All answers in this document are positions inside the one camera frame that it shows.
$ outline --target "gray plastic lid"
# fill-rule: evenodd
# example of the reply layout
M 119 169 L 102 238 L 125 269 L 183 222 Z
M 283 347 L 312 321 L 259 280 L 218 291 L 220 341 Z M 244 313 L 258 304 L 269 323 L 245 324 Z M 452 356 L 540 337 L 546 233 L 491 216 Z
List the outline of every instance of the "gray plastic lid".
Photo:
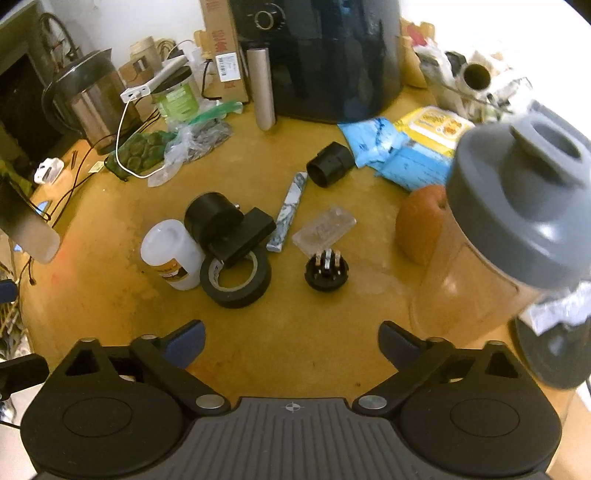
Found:
M 453 216 L 514 279 L 555 290 L 591 265 L 591 152 L 540 113 L 462 136 L 447 182 Z

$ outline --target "white cable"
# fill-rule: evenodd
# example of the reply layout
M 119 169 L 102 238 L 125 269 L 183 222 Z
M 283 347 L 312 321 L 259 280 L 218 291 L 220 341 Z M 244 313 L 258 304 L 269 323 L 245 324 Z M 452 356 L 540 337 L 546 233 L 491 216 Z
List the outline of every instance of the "white cable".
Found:
M 125 114 L 127 113 L 127 107 L 132 102 L 132 100 L 134 100 L 134 98 L 130 99 L 129 102 L 127 102 L 125 104 L 125 108 L 123 108 L 123 115 L 121 115 L 121 122 L 119 122 L 119 128 L 117 130 L 117 140 L 115 141 L 115 160 L 117 161 L 117 165 L 120 166 L 120 168 L 122 168 L 123 170 L 125 170 L 127 173 L 132 174 L 134 177 L 136 177 L 138 179 L 148 179 L 152 175 L 154 175 L 155 173 L 158 173 L 160 170 L 163 170 L 166 167 L 166 165 L 163 165 L 158 170 L 154 170 L 152 173 L 150 173 L 148 175 L 138 175 L 137 173 L 135 173 L 135 172 L 133 172 L 133 171 L 128 170 L 127 168 L 125 168 L 121 164 L 121 162 L 119 161 L 119 137 L 121 136 L 121 126 L 123 125 L 123 120 L 125 118 Z

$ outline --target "dark doorway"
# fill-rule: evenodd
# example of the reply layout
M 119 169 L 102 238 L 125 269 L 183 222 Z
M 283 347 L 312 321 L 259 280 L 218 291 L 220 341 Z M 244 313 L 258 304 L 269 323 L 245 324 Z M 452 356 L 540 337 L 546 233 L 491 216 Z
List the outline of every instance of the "dark doorway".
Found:
M 14 165 L 25 178 L 31 177 L 61 138 L 43 115 L 42 93 L 43 84 L 27 55 L 0 75 L 0 120 L 29 157 L 28 165 Z

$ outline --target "clear plastic piece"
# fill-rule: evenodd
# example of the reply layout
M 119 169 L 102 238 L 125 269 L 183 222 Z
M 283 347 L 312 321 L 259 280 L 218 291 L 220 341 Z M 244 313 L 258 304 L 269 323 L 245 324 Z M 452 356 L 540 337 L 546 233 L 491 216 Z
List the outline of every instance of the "clear plastic piece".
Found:
M 316 252 L 330 248 L 356 223 L 355 217 L 347 210 L 332 207 L 305 225 L 291 239 L 310 258 Z

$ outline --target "blue packet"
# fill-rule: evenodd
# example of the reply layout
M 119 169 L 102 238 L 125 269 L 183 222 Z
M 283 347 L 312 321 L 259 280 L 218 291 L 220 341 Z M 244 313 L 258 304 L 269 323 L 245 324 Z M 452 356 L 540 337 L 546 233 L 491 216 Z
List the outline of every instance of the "blue packet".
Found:
M 375 167 L 402 146 L 398 131 L 384 117 L 355 124 L 339 124 L 339 128 L 353 151 L 358 168 L 368 164 Z
M 378 175 L 413 191 L 427 185 L 445 185 L 453 159 L 441 155 L 399 132 L 398 150 L 392 151 L 384 163 L 372 165 Z

